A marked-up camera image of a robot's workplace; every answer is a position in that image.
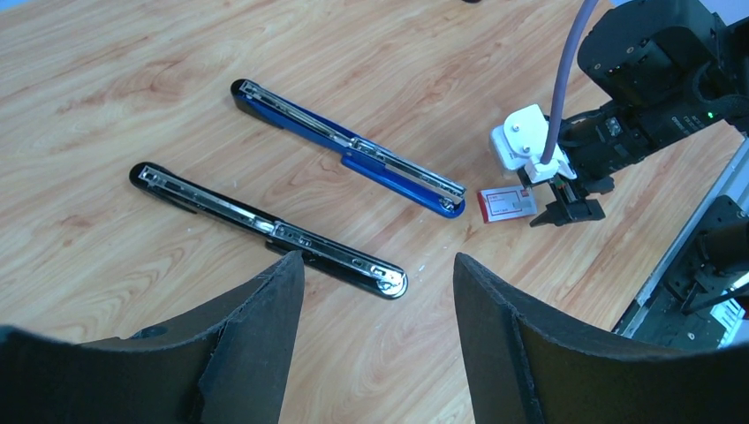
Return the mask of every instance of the white bracket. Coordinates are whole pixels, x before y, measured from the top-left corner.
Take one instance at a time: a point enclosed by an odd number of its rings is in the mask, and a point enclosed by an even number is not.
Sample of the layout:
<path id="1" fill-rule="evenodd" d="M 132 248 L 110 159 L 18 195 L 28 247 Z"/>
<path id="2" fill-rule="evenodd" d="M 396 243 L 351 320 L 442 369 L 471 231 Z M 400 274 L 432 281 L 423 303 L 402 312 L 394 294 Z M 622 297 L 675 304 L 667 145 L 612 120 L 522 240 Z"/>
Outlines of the white bracket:
<path id="1" fill-rule="evenodd" d="M 539 105 L 534 104 L 511 113 L 504 125 L 495 128 L 489 139 L 489 146 L 506 170 L 519 170 L 525 167 L 531 181 L 540 183 L 560 174 L 575 179 L 578 174 L 570 167 L 570 160 L 559 146 L 548 164 L 541 163 L 541 155 L 546 145 L 549 123 Z"/>

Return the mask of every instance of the card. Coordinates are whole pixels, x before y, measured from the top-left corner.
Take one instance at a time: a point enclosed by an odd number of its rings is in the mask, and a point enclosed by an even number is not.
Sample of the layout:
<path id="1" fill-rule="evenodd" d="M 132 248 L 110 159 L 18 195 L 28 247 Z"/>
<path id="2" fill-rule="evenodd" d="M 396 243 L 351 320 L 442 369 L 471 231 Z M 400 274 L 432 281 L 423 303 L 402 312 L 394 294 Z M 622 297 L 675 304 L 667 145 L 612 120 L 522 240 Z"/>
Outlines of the card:
<path id="1" fill-rule="evenodd" d="M 491 188 L 479 192 L 479 204 L 484 223 L 493 223 L 523 216 L 536 215 L 538 207 L 533 191 L 522 185 Z"/>

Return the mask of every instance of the wood grain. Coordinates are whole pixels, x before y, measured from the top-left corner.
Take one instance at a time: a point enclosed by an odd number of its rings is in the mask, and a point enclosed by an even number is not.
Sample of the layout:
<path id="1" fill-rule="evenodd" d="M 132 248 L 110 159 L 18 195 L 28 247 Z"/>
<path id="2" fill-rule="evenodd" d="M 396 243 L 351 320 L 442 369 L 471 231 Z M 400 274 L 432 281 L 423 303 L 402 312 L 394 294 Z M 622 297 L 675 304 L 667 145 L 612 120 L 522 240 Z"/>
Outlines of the wood grain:
<path id="1" fill-rule="evenodd" d="M 276 259 L 130 187 L 148 160 L 409 272 L 409 292 L 388 302 L 307 271 L 282 422 L 470 422 L 454 254 L 610 329 L 741 141 L 717 125 L 618 173 L 599 223 L 484 225 L 473 193 L 514 184 L 488 135 L 528 104 L 549 109 L 576 8 L 60 0 L 0 14 L 0 322 L 129 337 Z M 238 78 L 465 184 L 465 214 L 445 220 L 243 115 L 229 97 Z M 569 113 L 606 100 L 574 70 Z"/>

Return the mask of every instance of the cable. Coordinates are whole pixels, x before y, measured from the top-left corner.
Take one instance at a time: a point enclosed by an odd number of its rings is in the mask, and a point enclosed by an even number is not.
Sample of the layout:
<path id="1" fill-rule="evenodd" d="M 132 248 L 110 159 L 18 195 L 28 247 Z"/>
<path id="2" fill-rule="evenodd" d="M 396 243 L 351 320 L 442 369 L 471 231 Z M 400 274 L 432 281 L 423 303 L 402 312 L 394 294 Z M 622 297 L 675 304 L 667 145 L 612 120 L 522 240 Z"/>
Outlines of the cable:
<path id="1" fill-rule="evenodd" d="M 551 162 L 556 148 L 556 139 L 559 138 L 559 129 L 562 126 L 562 110 L 564 109 L 564 97 L 567 91 L 567 80 L 570 78 L 572 61 L 575 58 L 575 51 L 578 48 L 580 39 L 583 36 L 587 21 L 593 14 L 598 0 L 584 0 L 580 6 L 578 16 L 572 23 L 570 33 L 567 35 L 567 41 L 564 43 L 562 58 L 559 60 L 559 69 L 556 71 L 556 82 L 554 83 L 554 94 L 551 99 L 551 113 L 549 119 L 549 134 L 546 137 L 546 147 L 541 155 L 541 163 Z"/>
<path id="2" fill-rule="evenodd" d="M 701 303 L 698 303 L 697 305 L 692 306 L 692 302 L 685 303 L 682 306 L 682 312 L 685 314 L 693 314 L 695 312 L 698 312 L 702 309 L 708 308 L 708 307 L 714 307 L 715 305 L 719 303 L 723 303 L 726 300 L 731 300 L 740 296 L 745 295 L 749 292 L 749 284 L 744 284 L 741 287 L 734 289 L 733 291 L 729 291 L 721 296 L 716 296 L 712 299 L 705 300 Z"/>
<path id="3" fill-rule="evenodd" d="M 578 121 L 581 121 L 583 119 L 593 119 L 594 117 L 599 117 L 602 114 L 603 112 L 601 112 L 601 110 L 588 110 L 563 119 L 562 125 L 559 127 L 559 137 L 557 137 L 557 143 L 559 144 L 559 146 L 562 146 L 563 148 L 581 148 L 585 146 L 586 143 L 582 141 L 565 140 L 563 138 L 563 134 L 567 133 L 567 131 L 569 131 L 569 129 Z"/>

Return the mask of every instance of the metal frame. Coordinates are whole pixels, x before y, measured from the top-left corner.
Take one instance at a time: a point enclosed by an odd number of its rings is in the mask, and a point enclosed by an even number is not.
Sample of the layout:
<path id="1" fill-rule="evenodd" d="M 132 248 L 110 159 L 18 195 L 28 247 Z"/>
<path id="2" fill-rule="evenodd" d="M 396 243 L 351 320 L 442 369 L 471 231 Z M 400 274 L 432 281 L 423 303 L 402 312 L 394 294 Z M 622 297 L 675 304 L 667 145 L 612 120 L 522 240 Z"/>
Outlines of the metal frame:
<path id="1" fill-rule="evenodd" d="M 614 328 L 613 332 L 624 337 L 632 337 L 645 318 L 648 308 L 645 306 L 646 301 L 650 298 L 653 289 L 663 277 L 666 269 L 673 262 L 679 249 L 689 238 L 697 223 L 705 215 L 707 209 L 713 203 L 715 198 L 721 195 L 731 197 L 743 210 L 749 208 L 749 139 L 745 139 L 736 154 L 726 165 L 723 173 L 715 181 L 713 187 L 707 192 L 702 203 L 697 207 L 692 216 L 686 222 L 684 228 L 674 239 L 666 254 L 655 266 L 655 269 L 646 280 L 643 287 L 638 292 L 633 303 L 639 307 L 635 317 L 623 328 Z"/>

